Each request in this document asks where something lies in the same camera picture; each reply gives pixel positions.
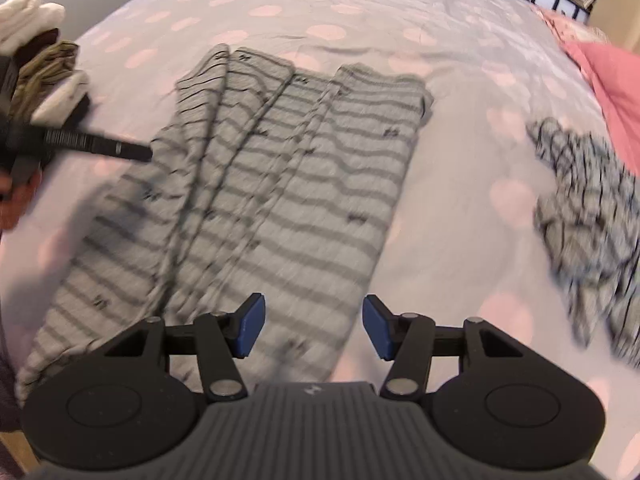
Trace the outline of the person left hand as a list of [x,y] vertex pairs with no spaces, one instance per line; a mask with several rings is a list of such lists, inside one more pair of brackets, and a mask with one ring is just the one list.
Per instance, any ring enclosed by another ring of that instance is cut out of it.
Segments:
[[41,180],[42,171],[37,169],[26,183],[15,185],[11,177],[1,171],[0,230],[2,232],[11,231],[17,226],[34,199]]

